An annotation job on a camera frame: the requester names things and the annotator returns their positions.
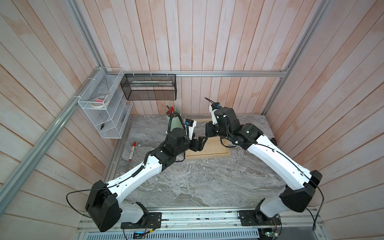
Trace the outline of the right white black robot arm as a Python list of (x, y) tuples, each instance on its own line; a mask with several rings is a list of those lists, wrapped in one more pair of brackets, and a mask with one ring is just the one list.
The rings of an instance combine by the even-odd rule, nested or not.
[(278, 196), (262, 199), (254, 211), (240, 211), (242, 224), (266, 225), (287, 210), (302, 213), (319, 189), (322, 174), (317, 170), (309, 171), (296, 163), (255, 125), (242, 125), (232, 108), (212, 103), (210, 113), (212, 121), (206, 123), (208, 138), (218, 136), (231, 142), (234, 147), (239, 146), (255, 155), (286, 183), (285, 189)]

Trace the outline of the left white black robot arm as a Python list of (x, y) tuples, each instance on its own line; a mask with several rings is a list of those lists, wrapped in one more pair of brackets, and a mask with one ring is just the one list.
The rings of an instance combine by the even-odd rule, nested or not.
[(181, 128), (172, 128), (174, 118), (180, 119), (181, 115), (177, 112), (171, 115), (165, 140), (154, 150), (148, 151), (143, 162), (107, 183), (97, 181), (89, 189), (86, 216), (94, 221), (100, 232), (108, 231), (119, 221), (139, 228), (147, 227), (150, 216), (144, 205), (136, 202), (124, 207), (123, 200), (145, 181), (175, 163), (179, 155), (187, 150), (203, 150), (208, 137), (195, 138), (196, 122), (186, 119)]

